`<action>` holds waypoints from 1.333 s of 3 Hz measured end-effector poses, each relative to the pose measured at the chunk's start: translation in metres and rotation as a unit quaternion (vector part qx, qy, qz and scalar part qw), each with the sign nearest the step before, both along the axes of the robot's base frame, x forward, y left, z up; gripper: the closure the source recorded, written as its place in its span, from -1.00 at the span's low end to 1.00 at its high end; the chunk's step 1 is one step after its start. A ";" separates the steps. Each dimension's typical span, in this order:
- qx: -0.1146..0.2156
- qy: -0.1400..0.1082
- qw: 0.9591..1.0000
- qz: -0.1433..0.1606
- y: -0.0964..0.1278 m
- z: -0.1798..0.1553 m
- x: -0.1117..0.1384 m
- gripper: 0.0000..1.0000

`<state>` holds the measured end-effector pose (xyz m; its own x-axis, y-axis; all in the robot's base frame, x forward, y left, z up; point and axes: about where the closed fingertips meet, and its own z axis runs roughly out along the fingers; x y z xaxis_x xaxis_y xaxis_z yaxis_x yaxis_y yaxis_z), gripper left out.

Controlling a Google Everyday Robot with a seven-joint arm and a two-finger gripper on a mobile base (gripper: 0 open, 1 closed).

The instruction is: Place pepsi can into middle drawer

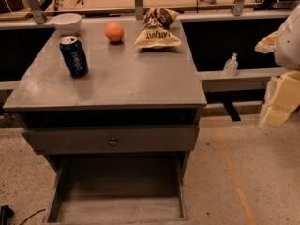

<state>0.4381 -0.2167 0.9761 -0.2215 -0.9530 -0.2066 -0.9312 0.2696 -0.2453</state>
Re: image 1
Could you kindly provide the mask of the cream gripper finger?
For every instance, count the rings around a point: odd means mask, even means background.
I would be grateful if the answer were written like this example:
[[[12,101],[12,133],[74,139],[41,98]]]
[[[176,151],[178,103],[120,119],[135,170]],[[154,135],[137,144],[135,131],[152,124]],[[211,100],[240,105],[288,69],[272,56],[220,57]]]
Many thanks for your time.
[[[282,126],[300,106],[300,72],[289,71],[280,77],[273,76],[266,86],[260,124]]]
[[[258,53],[268,54],[275,51],[278,32],[275,31],[262,39],[255,46],[255,51]]]

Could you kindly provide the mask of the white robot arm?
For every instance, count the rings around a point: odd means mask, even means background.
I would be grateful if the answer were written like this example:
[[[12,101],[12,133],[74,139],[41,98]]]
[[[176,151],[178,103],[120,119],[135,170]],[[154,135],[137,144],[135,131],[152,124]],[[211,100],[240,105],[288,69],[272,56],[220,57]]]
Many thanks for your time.
[[[300,5],[279,29],[257,43],[258,53],[273,53],[277,65],[285,68],[267,84],[260,119],[270,127],[283,125],[300,106]]]

